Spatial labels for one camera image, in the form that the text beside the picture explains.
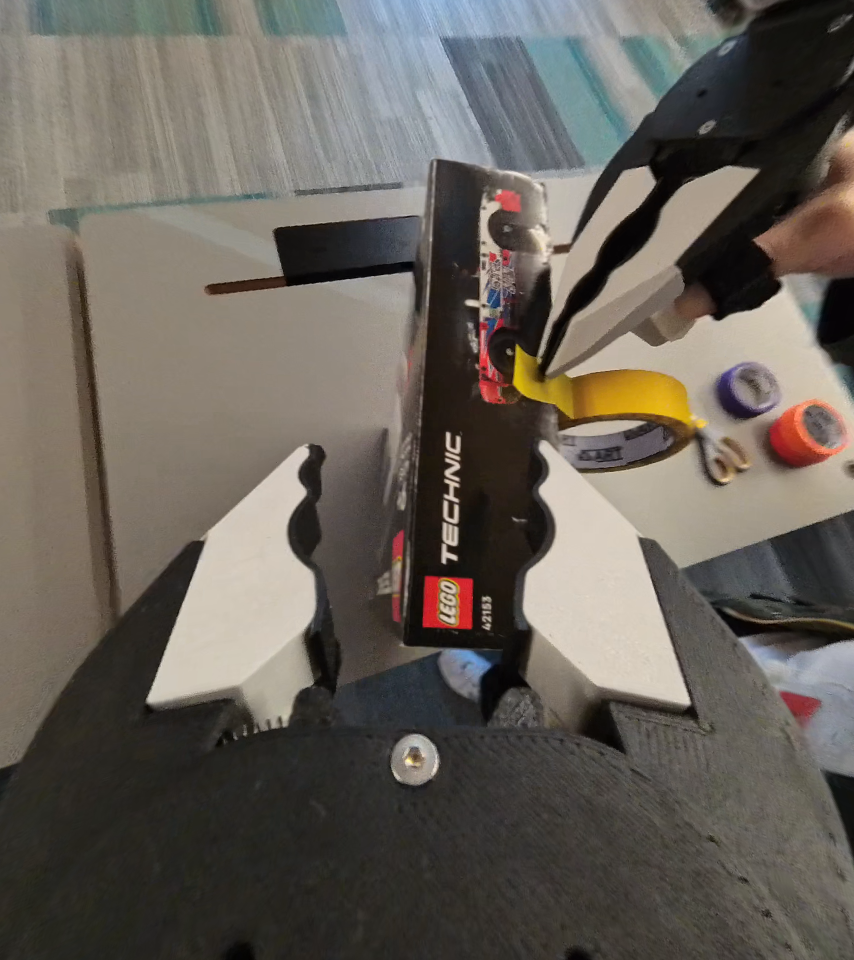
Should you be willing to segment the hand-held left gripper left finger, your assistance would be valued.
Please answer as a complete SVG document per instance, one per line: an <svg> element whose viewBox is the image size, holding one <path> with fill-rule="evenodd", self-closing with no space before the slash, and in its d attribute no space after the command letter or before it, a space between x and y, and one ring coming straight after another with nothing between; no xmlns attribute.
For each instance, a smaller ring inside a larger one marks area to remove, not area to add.
<svg viewBox="0 0 854 960"><path fill-rule="evenodd" d="M334 690L339 651L313 559L325 450L293 450L201 540L145 704L215 701L252 722L290 722L301 691Z"/></svg>

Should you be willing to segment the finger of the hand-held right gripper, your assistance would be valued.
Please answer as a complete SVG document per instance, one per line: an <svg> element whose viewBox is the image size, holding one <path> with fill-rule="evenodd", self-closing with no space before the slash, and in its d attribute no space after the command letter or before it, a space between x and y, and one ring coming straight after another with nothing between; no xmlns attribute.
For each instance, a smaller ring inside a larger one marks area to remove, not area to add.
<svg viewBox="0 0 854 960"><path fill-rule="evenodd" d="M658 179L650 167L620 172L577 234L554 298L538 353L540 364L560 364L574 346L574 323L600 306L615 272L652 238L658 225Z"/></svg>
<svg viewBox="0 0 854 960"><path fill-rule="evenodd" d="M651 238L634 258L615 271L610 286L601 295L600 305L577 316L574 345L562 348L559 364L545 365L546 377L569 372L652 314L670 306L684 289L682 256L704 238L708 228L757 173L757 169L717 169L679 186L669 184L666 178L659 179L657 226ZM553 292L553 306L568 254Z"/></svg>

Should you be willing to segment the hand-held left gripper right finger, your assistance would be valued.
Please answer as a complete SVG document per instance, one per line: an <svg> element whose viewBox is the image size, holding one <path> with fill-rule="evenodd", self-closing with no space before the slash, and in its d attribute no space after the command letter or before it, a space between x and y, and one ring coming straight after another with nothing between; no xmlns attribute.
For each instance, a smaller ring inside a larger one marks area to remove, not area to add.
<svg viewBox="0 0 854 960"><path fill-rule="evenodd" d="M607 704L683 715L692 695L635 527L547 440L500 454L480 500L480 583L500 662L481 711L509 692L540 722L590 724Z"/></svg>

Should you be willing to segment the yellow tape roll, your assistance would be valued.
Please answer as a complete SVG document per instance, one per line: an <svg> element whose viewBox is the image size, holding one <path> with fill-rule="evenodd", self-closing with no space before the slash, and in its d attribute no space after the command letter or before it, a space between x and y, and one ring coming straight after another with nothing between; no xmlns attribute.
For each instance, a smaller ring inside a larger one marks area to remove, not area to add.
<svg viewBox="0 0 854 960"><path fill-rule="evenodd" d="M683 383L657 371L617 369L552 379L517 347L512 385L557 413L559 450L579 474L612 474L670 459L707 422L688 404Z"/></svg>

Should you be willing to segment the black lego box race car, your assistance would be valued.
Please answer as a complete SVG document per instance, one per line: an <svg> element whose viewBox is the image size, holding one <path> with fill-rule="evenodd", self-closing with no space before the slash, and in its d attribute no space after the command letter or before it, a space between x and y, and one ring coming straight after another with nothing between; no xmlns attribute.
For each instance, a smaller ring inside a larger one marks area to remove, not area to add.
<svg viewBox="0 0 854 960"><path fill-rule="evenodd" d="M551 407L514 386L551 306L548 210L529 176L431 163L388 432L383 563L413 648L502 650L532 557L532 459Z"/></svg>

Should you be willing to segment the black grey scissors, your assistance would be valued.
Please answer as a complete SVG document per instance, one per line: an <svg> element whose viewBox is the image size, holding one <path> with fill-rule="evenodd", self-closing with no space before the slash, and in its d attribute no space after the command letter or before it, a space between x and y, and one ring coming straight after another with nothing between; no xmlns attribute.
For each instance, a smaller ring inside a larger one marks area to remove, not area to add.
<svg viewBox="0 0 854 960"><path fill-rule="evenodd" d="M709 423L696 417L692 421L700 462L704 473L718 487L727 486L738 474L752 468L752 460L733 438L717 433Z"/></svg>

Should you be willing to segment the person's right hand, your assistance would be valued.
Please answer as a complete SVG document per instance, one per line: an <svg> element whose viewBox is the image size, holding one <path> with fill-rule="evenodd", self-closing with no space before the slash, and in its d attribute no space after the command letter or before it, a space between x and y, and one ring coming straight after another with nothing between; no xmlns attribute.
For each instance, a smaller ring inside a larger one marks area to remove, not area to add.
<svg viewBox="0 0 854 960"><path fill-rule="evenodd" d="M779 278L854 278L854 130L834 150L820 189L754 243Z"/></svg>

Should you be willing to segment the person's white shoe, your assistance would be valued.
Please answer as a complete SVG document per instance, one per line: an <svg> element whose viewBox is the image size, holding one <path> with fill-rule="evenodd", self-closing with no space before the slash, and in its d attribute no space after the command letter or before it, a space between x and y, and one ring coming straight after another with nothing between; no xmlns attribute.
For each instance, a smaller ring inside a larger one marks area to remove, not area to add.
<svg viewBox="0 0 854 960"><path fill-rule="evenodd" d="M436 659L440 678L458 697L480 705L485 678L499 661L474 650L444 649Z"/></svg>

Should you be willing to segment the purple tape roll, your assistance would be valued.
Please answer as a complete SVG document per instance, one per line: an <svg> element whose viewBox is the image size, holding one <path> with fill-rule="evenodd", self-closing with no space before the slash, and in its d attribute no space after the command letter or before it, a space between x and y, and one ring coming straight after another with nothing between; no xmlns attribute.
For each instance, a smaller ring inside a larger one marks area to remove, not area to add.
<svg viewBox="0 0 854 960"><path fill-rule="evenodd" d="M715 394L723 411L738 421L765 415L782 400L778 378L768 366L757 362L739 363L721 373Z"/></svg>

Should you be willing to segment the orange tape roll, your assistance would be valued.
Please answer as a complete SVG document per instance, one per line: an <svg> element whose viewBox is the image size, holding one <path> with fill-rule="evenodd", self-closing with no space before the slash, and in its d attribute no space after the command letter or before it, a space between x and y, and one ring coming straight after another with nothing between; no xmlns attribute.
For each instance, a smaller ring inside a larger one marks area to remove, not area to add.
<svg viewBox="0 0 854 960"><path fill-rule="evenodd" d="M820 399L797 403L768 429L769 447L778 461L804 469L829 461L850 443L850 432L838 411Z"/></svg>

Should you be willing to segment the white shirt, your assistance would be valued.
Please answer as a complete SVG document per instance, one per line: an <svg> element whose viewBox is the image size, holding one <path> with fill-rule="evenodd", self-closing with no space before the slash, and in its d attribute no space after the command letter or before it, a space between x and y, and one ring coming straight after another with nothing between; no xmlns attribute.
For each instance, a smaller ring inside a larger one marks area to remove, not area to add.
<svg viewBox="0 0 854 960"><path fill-rule="evenodd" d="M767 632L741 643L781 695L826 773L854 778L854 638Z"/></svg>

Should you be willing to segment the black flat pad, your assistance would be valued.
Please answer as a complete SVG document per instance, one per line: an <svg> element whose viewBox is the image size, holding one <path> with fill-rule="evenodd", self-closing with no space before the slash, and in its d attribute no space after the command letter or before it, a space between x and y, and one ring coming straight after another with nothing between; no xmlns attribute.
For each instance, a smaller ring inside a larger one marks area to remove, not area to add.
<svg viewBox="0 0 854 960"><path fill-rule="evenodd" d="M288 286L386 277L414 270L419 216L277 227L273 238Z"/></svg>

